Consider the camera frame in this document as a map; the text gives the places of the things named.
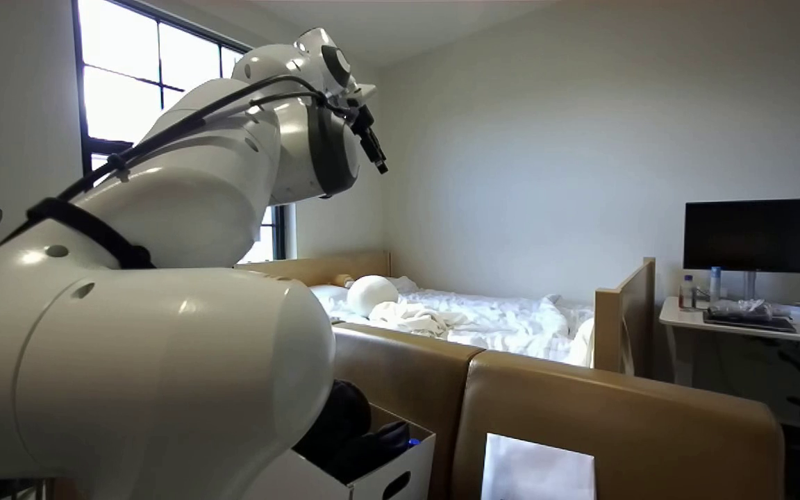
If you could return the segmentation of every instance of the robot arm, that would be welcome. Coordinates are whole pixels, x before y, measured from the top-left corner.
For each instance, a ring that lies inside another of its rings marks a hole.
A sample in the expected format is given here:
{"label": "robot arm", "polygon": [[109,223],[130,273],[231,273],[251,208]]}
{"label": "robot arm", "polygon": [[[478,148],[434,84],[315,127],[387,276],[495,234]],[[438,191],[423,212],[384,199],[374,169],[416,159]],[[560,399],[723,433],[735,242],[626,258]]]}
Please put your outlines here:
{"label": "robot arm", "polygon": [[384,169],[324,31],[248,53],[0,244],[0,478],[94,496],[240,496],[317,419],[330,326],[228,270],[265,208]]}

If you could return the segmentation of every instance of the white bedsheet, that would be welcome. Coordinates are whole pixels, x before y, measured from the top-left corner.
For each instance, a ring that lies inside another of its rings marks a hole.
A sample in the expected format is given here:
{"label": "white bedsheet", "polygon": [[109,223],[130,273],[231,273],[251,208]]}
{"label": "white bedsheet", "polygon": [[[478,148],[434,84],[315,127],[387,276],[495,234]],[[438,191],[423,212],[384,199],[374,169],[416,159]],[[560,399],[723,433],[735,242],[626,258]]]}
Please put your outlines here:
{"label": "white bedsheet", "polygon": [[581,299],[415,290],[403,292],[398,302],[381,302],[369,317],[360,317],[348,306],[348,290],[310,285],[310,292],[333,320],[594,367],[594,312]]}

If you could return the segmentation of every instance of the bed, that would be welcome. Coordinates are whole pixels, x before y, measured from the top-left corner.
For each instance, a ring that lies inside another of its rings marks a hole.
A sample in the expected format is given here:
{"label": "bed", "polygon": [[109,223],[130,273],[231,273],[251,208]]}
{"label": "bed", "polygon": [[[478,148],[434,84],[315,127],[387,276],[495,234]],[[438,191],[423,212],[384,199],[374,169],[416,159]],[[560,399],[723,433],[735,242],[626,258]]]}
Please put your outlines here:
{"label": "bed", "polygon": [[[483,349],[522,352],[627,374],[645,371],[642,367],[648,367],[655,280],[652,258],[635,263],[622,284],[597,290],[594,299],[570,299],[560,295],[485,298],[420,290],[412,277],[391,267],[391,256],[387,251],[266,260],[248,263],[241,270],[309,284],[333,321],[349,330],[387,327],[403,333],[430,333]],[[365,276],[390,277],[401,290],[398,302],[416,315],[405,317],[405,321],[401,320],[403,315],[394,315],[401,321],[387,321],[387,315],[369,320],[342,308],[344,298],[338,280]],[[423,321],[423,317],[427,317],[423,312],[434,312],[441,326],[434,330],[434,321]]]}

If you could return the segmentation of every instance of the white wall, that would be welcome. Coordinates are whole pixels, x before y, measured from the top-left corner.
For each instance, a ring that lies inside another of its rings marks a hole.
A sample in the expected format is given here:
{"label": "white wall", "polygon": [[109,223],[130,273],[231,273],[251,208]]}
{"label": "white wall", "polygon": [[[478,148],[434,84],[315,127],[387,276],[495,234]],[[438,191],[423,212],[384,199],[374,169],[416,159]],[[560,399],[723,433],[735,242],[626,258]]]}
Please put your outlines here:
{"label": "white wall", "polygon": [[[244,44],[290,41],[301,28],[235,3],[199,12],[180,0],[151,0]],[[28,206],[81,176],[78,84],[69,0],[0,0],[0,235],[23,223]],[[330,203],[298,206],[301,256],[384,248],[381,183],[365,176],[355,191]]]}
{"label": "white wall", "polygon": [[69,3],[0,0],[0,235],[81,176],[69,26]]}
{"label": "white wall", "polygon": [[381,81],[390,248],[434,285],[590,298],[681,267],[685,199],[800,196],[800,3],[567,0]]}

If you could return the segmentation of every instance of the cardboard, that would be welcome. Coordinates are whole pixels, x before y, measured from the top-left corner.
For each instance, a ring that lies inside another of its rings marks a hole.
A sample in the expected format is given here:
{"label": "cardboard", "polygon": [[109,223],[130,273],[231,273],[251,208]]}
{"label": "cardboard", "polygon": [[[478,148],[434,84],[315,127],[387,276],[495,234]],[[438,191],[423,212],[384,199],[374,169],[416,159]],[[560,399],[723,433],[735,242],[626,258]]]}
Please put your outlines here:
{"label": "cardboard", "polygon": [[[372,409],[372,424],[398,419],[381,409]],[[409,424],[420,445],[409,446],[394,460],[342,484],[322,473],[309,458],[287,451],[277,456],[255,484],[241,495],[241,500],[269,500],[269,496],[317,496],[317,500],[424,500],[430,490],[430,460],[435,435]]]}

